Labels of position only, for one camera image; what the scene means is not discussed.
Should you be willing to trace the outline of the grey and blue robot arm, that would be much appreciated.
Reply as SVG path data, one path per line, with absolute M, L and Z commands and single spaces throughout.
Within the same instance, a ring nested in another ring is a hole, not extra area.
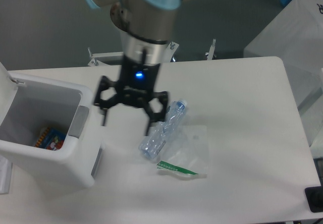
M 93 104 L 106 116 L 124 104 L 143 109 L 148 125 L 163 122 L 169 103 L 166 91 L 154 89 L 175 18 L 183 2 L 190 0 L 85 0 L 93 9 L 111 7 L 114 25 L 126 33 L 123 59 L 116 81 L 102 76 Z

